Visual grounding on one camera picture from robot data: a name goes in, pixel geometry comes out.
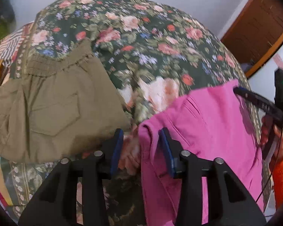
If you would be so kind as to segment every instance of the elastic waistband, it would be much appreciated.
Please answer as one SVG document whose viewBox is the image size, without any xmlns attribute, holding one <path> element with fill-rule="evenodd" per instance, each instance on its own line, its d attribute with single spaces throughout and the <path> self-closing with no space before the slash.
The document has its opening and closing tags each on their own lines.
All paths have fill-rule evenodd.
<svg viewBox="0 0 283 226">
<path fill-rule="evenodd" d="M 79 64 L 86 58 L 94 57 L 90 39 L 84 39 L 63 59 L 52 58 L 43 54 L 35 54 L 28 59 L 25 75 L 49 77 L 71 65 Z"/>
</svg>

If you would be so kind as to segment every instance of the red striped cloth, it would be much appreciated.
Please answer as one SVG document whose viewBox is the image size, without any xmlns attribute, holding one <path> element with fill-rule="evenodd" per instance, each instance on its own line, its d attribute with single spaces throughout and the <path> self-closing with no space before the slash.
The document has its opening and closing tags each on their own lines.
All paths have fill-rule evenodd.
<svg viewBox="0 0 283 226">
<path fill-rule="evenodd" d="M 15 61 L 18 50 L 28 34 L 32 22 L 24 25 L 19 30 L 9 34 L 0 41 L 0 59 L 3 59 L 2 65 L 9 67 Z"/>
</svg>

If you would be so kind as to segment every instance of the bed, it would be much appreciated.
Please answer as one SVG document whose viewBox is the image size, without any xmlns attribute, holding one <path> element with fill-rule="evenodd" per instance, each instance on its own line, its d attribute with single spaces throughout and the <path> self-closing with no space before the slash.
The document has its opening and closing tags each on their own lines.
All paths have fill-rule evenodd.
<svg viewBox="0 0 283 226">
<path fill-rule="evenodd" d="M 89 37 L 94 54 L 126 102 L 132 130 L 124 138 L 118 174 L 104 181 L 110 225 L 146 224 L 136 140 L 139 123 L 193 89 L 232 79 L 249 89 L 239 63 L 227 48 L 196 19 L 168 5 L 148 0 L 57 0 L 24 29 L 18 52 L 4 65 L 5 81 L 21 78 L 31 55 L 63 58 L 77 41 Z M 259 140 L 257 109 L 247 106 Z M 0 201 L 14 221 L 55 164 L 22 164 L 0 158 Z M 269 175 L 266 164 L 262 175 L 265 183 Z M 265 206 L 270 189 L 269 185 L 264 192 Z M 83 223 L 80 182 L 77 222 Z"/>
</svg>

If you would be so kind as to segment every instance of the olive green pants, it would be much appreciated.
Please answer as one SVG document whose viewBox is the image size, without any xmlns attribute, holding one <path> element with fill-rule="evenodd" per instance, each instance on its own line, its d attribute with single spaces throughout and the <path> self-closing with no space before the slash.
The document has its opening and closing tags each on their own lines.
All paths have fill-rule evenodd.
<svg viewBox="0 0 283 226">
<path fill-rule="evenodd" d="M 0 156 L 44 163 L 95 148 L 127 130 L 122 97 L 82 41 L 65 59 L 33 55 L 0 88 Z"/>
</svg>

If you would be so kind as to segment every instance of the pants pocket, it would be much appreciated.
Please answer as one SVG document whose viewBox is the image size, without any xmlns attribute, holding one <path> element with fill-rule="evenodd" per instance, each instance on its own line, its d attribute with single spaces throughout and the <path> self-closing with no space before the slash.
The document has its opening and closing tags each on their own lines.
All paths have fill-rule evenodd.
<svg viewBox="0 0 283 226">
<path fill-rule="evenodd" d="M 30 117 L 30 130 L 56 136 L 79 118 L 78 95 L 74 94 L 62 102 L 33 108 Z"/>
</svg>

